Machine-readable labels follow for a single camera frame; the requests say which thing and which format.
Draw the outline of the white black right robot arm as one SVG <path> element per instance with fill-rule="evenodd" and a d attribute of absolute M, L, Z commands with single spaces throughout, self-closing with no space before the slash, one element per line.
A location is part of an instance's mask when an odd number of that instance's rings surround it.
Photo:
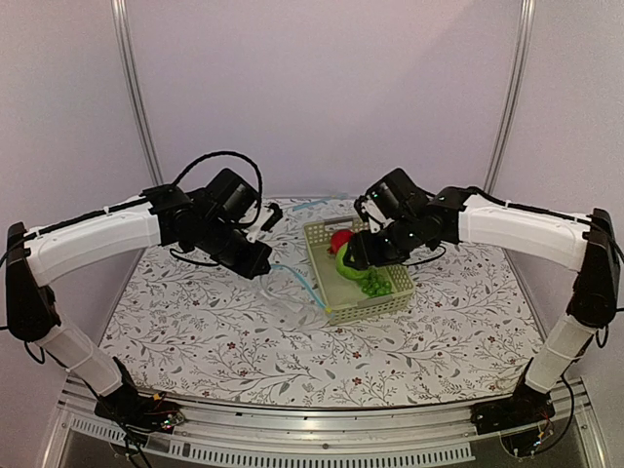
<path fill-rule="evenodd" d="M 551 390 L 621 311 L 623 252 L 608 212 L 563 214 L 498 200 L 475 186 L 449 186 L 431 194 L 401 168 L 372 185 L 354 208 L 368 228 L 352 235 L 342 249 L 343 265 L 353 270 L 403 263 L 420 247 L 466 243 L 540 257 L 575 272 L 564 314 L 526 365 L 512 395 L 471 408 L 478 434 L 551 418 Z"/>

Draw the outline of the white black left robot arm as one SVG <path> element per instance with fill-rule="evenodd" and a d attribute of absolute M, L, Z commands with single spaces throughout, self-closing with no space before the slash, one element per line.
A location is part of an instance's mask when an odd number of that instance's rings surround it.
<path fill-rule="evenodd" d="M 258 236 L 283 216 L 259 188 L 229 169 L 207 186 L 185 192 L 176 184 L 143 190 L 112 207 L 45 227 L 13 224 L 2 257 L 7 328 L 34 343 L 96 395 L 96 414 L 144 433 L 170 433 L 184 416 L 164 394 L 139 394 L 130 373 L 56 307 L 56 279 L 117 254 L 176 244 L 200 250 L 218 266 L 253 279 L 270 270 L 271 248 Z"/>

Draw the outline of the clear blue zip top bag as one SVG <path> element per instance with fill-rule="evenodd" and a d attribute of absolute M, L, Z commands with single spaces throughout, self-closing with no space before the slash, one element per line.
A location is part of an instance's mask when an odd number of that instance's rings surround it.
<path fill-rule="evenodd" d="M 253 280 L 256 296 L 277 322 L 288 329 L 312 330 L 328 322 L 326 303 L 296 269 L 271 264 L 266 275 Z"/>

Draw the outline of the green apple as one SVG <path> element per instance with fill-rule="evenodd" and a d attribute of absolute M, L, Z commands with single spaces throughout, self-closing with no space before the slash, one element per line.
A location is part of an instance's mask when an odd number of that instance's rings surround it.
<path fill-rule="evenodd" d="M 348 245 L 344 244 L 338 249 L 335 255 L 335 268 L 337 273 L 343 278 L 355 282 L 361 282 L 369 278 L 372 274 L 371 269 L 357 270 L 354 267 L 348 266 L 345 263 L 345 259 L 347 258 L 347 250 Z"/>

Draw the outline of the light green perforated plastic basket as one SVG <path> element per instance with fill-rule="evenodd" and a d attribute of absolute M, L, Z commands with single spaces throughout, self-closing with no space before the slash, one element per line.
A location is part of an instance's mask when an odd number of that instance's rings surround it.
<path fill-rule="evenodd" d="M 368 296 L 357 282 L 341 276 L 335 268 L 334 257 L 328 252 L 332 234 L 339 228 L 353 232 L 368 229 L 356 216 L 308 222 L 303 225 L 304 239 L 311 268 L 326 304 L 332 325 L 363 320 L 383 313 L 407 309 L 414 292 L 414 282 L 404 265 L 376 269 L 381 283 L 390 285 L 389 294 Z"/>

